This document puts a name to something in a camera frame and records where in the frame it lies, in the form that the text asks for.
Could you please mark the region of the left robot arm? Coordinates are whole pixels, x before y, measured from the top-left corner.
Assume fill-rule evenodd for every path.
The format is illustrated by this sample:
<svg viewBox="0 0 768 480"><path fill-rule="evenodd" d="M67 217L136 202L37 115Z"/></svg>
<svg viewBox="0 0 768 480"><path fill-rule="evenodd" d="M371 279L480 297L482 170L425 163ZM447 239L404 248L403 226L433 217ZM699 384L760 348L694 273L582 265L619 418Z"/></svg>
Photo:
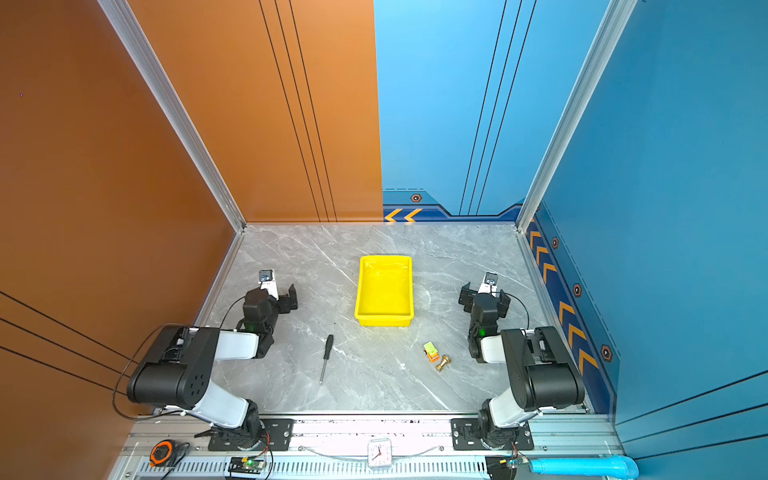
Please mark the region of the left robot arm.
<svg viewBox="0 0 768 480"><path fill-rule="evenodd" d="M264 288L245 295L235 329L163 326L131 375L126 389L136 404L183 412L210 425L199 435L239 450L267 445L268 430L255 401L227 391L212 379L214 363L265 357L281 314L298 308L296 288L272 295Z"/></svg>

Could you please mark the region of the black handled screwdriver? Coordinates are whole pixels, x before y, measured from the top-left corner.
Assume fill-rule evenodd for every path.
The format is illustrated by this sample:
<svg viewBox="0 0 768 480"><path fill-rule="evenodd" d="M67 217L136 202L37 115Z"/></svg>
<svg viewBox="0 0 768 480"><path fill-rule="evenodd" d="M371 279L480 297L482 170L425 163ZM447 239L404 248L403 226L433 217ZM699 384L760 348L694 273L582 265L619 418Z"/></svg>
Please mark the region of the black handled screwdriver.
<svg viewBox="0 0 768 480"><path fill-rule="evenodd" d="M326 338L325 346L324 346L323 363L322 363L322 368L321 368L321 373L320 373L320 378L319 378L319 383L320 384L323 384L323 382L324 382L325 373L326 373L326 369L327 369L327 364L328 364L328 361L330 359L330 355L331 355L331 352L332 352L332 349L333 349L333 343L334 343L334 335L333 334L329 334L327 336L327 338Z"/></svg>

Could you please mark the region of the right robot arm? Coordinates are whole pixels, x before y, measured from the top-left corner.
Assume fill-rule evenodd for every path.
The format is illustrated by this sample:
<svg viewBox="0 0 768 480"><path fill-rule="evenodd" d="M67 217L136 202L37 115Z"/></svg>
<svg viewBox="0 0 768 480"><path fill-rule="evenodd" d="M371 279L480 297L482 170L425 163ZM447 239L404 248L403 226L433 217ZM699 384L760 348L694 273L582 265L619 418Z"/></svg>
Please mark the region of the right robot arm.
<svg viewBox="0 0 768 480"><path fill-rule="evenodd" d="M499 328L514 299L497 287L495 277L477 290L465 284L458 296L470 315L470 356L481 364L502 364L507 372L508 387L483 402L472 433L491 450L518 448L518 437L543 409L568 408L586 397L582 374L557 328Z"/></svg>

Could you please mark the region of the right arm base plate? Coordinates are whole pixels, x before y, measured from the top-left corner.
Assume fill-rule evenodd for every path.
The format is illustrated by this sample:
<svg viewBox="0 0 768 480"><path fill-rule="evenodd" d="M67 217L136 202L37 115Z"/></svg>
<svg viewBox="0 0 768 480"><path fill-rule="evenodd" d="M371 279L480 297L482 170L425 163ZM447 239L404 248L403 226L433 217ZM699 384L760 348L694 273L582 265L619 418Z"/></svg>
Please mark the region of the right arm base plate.
<svg viewBox="0 0 768 480"><path fill-rule="evenodd" d="M450 427L453 448L457 451L532 451L535 448L529 424L504 430L498 437L498 441L504 441L502 445L492 445L481 438L480 422L475 417L452 418Z"/></svg>

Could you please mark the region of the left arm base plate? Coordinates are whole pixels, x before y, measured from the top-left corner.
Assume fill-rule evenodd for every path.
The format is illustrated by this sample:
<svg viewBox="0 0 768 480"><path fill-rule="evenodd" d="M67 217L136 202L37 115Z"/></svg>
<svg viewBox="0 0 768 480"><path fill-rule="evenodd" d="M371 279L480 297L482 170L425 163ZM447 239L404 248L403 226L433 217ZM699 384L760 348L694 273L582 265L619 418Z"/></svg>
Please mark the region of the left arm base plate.
<svg viewBox="0 0 768 480"><path fill-rule="evenodd" d="M289 450L294 420L291 418L262 419L262 430L259 440L250 440L232 432L217 433L208 443L212 452L254 451L261 452L269 446L270 452L286 452Z"/></svg>

